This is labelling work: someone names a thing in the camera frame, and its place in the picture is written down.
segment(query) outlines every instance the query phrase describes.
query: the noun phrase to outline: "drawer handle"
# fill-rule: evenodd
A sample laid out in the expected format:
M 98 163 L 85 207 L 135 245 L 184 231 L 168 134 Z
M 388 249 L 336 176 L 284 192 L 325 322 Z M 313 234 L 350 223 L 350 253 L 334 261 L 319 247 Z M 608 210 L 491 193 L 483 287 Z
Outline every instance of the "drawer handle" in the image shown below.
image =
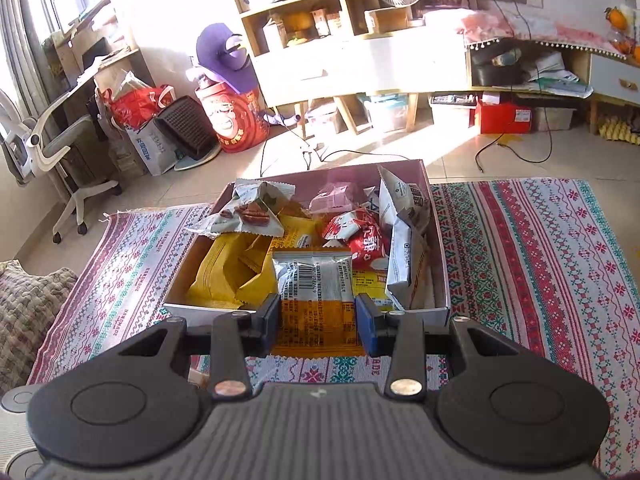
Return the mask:
M 306 72 L 305 74 L 300 76 L 300 81 L 305 81 L 307 79 L 319 79 L 321 77 L 327 77 L 329 74 L 327 73 L 327 71 L 323 68 L 320 71 L 316 71 L 316 72 Z
M 638 91 L 638 85 L 636 83 L 632 83 L 631 81 L 627 81 L 625 79 L 620 79 L 620 86 L 622 86 L 622 88 L 626 88 L 627 90 L 631 90 L 633 92 Z

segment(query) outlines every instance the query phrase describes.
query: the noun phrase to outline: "pink box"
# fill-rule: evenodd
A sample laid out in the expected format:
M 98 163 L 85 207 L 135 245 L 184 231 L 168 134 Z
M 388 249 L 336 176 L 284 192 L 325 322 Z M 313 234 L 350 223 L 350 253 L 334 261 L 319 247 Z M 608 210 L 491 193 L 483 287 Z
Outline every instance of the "pink box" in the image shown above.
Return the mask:
M 451 299 L 449 295 L 449 280 L 447 277 L 447 262 L 444 257 L 442 233 L 436 217 L 436 207 L 433 203 L 433 195 L 429 179 L 421 160 L 398 160 L 383 162 L 380 164 L 387 168 L 395 176 L 408 184 L 417 184 L 425 196 L 431 200 L 433 218 L 427 232 L 427 242 L 431 248 L 430 264 L 433 275 L 433 290 L 436 308 L 428 310 L 412 310 L 411 313 L 420 314 L 425 323 L 433 325 L 445 325 L 449 320 Z M 305 171 L 304 173 L 290 173 L 278 176 L 265 177 L 263 180 L 272 182 L 285 182 L 296 186 L 294 200 L 300 203 L 308 203 L 316 196 L 318 191 L 330 182 L 354 182 L 359 188 L 379 186 L 380 174 L 378 164 L 361 164 L 359 166 L 341 166 L 327 170 Z M 233 192 L 233 183 L 228 184 L 218 198 L 213 212 L 218 212 L 229 202 Z M 174 315 L 187 319 L 189 326 L 210 324 L 216 316 L 229 312 L 189 306 L 184 303 L 184 297 L 188 288 L 193 284 L 198 268 L 212 245 L 210 238 L 197 237 L 188 254 L 176 273 L 173 283 L 167 292 L 164 306 Z

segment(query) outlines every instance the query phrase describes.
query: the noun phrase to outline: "red and green rug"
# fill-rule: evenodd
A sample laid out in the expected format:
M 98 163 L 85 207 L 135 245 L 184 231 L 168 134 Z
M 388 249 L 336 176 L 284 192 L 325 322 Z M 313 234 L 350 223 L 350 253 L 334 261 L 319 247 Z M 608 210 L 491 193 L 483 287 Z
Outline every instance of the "red and green rug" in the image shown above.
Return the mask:
M 583 181 L 523 179 L 433 186 L 453 310 L 595 384 L 611 425 L 596 458 L 609 476 L 639 468 L 640 300 L 622 251 Z M 159 308 L 210 205 L 111 215 L 38 352 L 30 382 L 49 381 L 141 331 Z M 247 359 L 263 381 L 383 384 L 388 358 Z M 430 386 L 446 380 L 427 360 Z

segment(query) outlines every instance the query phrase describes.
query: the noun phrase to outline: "floor mat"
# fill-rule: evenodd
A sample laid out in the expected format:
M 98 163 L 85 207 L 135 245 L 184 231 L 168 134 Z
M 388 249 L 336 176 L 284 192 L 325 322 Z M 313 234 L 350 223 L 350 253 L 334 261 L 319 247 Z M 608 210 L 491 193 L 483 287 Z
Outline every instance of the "floor mat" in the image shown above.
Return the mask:
M 523 179 L 433 186 L 453 310 L 595 384 L 611 410 L 598 457 L 607 475 L 638 468 L 638 291 L 587 183 Z M 210 205 L 110 216 L 109 226 L 38 352 L 30 382 L 49 381 L 140 332 Z M 200 362 L 207 366 L 207 359 Z M 388 358 L 247 359 L 263 381 L 383 384 Z M 427 359 L 428 381 L 446 380 Z

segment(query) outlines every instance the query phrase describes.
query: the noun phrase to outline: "black basket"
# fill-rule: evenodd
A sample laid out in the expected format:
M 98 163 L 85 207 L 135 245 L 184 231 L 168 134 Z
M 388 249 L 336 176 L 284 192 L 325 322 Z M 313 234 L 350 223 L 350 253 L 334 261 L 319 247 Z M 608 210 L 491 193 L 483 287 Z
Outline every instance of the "black basket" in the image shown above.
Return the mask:
M 164 108 L 154 123 L 193 160 L 200 160 L 218 144 L 204 108 L 189 96 L 180 97 Z

